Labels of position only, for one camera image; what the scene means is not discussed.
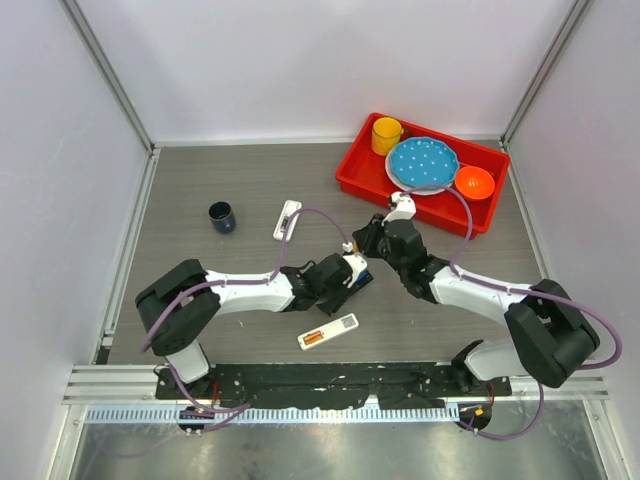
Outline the grey plate underneath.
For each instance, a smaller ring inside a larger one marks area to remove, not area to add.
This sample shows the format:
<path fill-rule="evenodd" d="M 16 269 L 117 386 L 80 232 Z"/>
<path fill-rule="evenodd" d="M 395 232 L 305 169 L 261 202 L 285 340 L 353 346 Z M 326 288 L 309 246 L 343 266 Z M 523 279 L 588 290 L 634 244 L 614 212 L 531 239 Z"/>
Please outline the grey plate underneath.
<path fill-rule="evenodd" d="M 387 156 L 385 157 L 385 171 L 387 174 L 387 177 L 391 180 L 391 182 L 398 187 L 400 190 L 402 191 L 408 191 L 409 190 L 409 185 L 403 183 L 392 171 L 391 169 L 391 154 L 388 153 Z M 420 195 L 420 196 L 432 196 L 432 195 L 437 195 L 440 193 L 443 193 L 445 191 L 444 188 L 431 188 L 431 189 L 426 189 L 426 190 L 420 190 L 420 191 L 416 191 L 415 195 Z"/>

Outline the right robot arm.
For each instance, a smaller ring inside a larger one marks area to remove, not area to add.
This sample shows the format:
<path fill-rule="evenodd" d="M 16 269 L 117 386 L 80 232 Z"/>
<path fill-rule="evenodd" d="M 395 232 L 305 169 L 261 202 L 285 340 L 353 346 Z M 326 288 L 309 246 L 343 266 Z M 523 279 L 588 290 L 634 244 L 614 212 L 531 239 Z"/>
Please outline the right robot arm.
<path fill-rule="evenodd" d="M 462 394 L 475 394 L 488 380 L 513 375 L 558 388 L 600 346 L 595 329 L 555 281 L 511 286 L 473 276 L 428 253 L 407 219 L 387 221 L 376 214 L 353 238 L 363 256 L 384 260 L 412 296 L 468 310 L 508 330 L 506 342 L 479 340 L 458 355 L 462 363 L 452 369 L 451 380 Z"/>

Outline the orange bowl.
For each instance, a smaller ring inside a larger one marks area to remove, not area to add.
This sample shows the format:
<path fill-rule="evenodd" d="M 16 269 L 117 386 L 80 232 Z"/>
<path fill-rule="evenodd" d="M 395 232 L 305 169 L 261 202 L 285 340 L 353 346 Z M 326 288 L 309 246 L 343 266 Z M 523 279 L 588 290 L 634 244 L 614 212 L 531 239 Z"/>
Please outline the orange bowl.
<path fill-rule="evenodd" d="M 495 191 L 495 180 L 492 175 L 476 166 L 461 167 L 455 177 L 454 185 L 457 191 L 470 201 L 486 200 Z"/>

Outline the yellow mug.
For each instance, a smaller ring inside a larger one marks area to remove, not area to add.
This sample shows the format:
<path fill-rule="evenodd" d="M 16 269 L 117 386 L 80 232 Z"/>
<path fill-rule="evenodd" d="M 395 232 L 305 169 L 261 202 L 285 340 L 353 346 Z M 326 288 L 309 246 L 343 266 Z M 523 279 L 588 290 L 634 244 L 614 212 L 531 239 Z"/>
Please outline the yellow mug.
<path fill-rule="evenodd" d="M 397 119 L 381 117 L 374 121 L 371 131 L 371 149 L 386 156 L 403 138 L 412 135 L 412 130 L 404 127 Z"/>

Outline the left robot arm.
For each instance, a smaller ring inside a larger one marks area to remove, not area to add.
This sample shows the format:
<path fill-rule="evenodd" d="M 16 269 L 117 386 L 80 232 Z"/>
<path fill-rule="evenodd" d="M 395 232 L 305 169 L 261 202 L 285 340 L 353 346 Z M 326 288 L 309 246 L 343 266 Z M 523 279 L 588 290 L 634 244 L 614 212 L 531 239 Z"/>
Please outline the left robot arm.
<path fill-rule="evenodd" d="M 147 332 L 142 349 L 166 359 L 179 388 L 200 399 L 211 391 L 213 375 L 198 336 L 214 317 L 313 307 L 332 316 L 372 281 L 358 253 L 334 253 L 318 263 L 281 266 L 261 275 L 223 274 L 204 269 L 197 259 L 185 260 L 135 298 Z"/>

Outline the white remote far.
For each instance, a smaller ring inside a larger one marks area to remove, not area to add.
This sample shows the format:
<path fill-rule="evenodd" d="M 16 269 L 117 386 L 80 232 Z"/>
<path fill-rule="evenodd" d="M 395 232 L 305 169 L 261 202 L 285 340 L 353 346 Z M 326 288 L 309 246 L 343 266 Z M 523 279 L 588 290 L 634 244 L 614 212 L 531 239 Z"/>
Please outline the white remote far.
<path fill-rule="evenodd" d="M 286 200 L 276 222 L 272 238 L 276 241 L 284 240 L 288 243 L 293 235 L 297 219 L 293 214 L 302 208 L 302 203 L 294 200 Z"/>

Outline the aluminium frame rail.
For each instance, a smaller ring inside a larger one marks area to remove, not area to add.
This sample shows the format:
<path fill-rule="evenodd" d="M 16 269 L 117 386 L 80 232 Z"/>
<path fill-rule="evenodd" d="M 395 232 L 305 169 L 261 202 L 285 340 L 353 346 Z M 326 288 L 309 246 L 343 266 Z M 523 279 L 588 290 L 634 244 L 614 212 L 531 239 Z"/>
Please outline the aluminium frame rail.
<path fill-rule="evenodd" d="M 158 377 L 151 365 L 76 365 L 63 403 L 68 405 L 156 402 Z"/>

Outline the dark blue mug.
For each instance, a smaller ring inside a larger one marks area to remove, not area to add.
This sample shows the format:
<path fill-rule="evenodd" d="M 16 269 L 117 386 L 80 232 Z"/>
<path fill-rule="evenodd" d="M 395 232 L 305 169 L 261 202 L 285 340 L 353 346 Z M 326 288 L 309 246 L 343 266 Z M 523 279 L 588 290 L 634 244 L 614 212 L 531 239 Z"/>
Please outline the dark blue mug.
<path fill-rule="evenodd" d="M 230 234 L 236 229 L 236 218 L 231 205 L 224 201 L 213 203 L 208 210 L 213 228 L 220 234 Z"/>

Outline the white remote orange batteries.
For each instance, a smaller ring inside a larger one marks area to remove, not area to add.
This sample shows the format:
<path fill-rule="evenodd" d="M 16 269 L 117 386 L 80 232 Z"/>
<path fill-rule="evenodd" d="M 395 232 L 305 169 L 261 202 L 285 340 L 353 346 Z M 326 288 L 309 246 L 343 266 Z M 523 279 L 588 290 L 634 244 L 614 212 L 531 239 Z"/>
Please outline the white remote orange batteries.
<path fill-rule="evenodd" d="M 358 327 L 359 321 L 357 317 L 350 313 L 299 335 L 297 342 L 303 351 L 307 351 L 354 331 Z"/>

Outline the blue dotted plate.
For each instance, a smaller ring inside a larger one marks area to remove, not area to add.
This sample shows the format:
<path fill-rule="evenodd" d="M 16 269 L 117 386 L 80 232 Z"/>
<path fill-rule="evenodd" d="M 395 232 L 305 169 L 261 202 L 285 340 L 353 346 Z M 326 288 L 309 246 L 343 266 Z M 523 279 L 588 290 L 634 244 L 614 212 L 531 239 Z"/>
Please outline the blue dotted plate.
<path fill-rule="evenodd" d="M 389 153 L 393 173 L 414 192 L 450 187 L 460 169 L 454 150 L 431 137 L 411 137 Z"/>

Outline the black remote control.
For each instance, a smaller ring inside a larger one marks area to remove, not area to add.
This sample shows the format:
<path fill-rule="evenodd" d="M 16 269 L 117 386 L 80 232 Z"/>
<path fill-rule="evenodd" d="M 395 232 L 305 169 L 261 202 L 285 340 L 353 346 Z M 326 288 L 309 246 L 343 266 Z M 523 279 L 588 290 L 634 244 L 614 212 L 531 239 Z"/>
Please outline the black remote control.
<path fill-rule="evenodd" d="M 336 314 L 351 297 L 353 297 L 356 293 L 366 287 L 373 280 L 374 277 L 371 281 L 364 285 L 358 285 L 357 283 L 355 283 L 351 288 L 347 288 L 346 286 L 341 287 L 339 292 L 325 304 L 325 313 L 328 316 Z"/>

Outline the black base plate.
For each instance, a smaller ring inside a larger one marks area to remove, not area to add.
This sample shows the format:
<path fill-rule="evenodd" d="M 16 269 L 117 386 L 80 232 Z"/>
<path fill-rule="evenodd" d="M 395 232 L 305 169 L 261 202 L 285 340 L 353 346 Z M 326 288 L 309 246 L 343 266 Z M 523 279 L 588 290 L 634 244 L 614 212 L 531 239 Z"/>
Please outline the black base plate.
<path fill-rule="evenodd" d="M 185 386 L 223 409 L 359 409 L 375 396 L 383 410 L 442 407 L 449 397 L 506 397 L 506 377 L 473 380 L 462 368 L 432 362 L 217 364 Z"/>

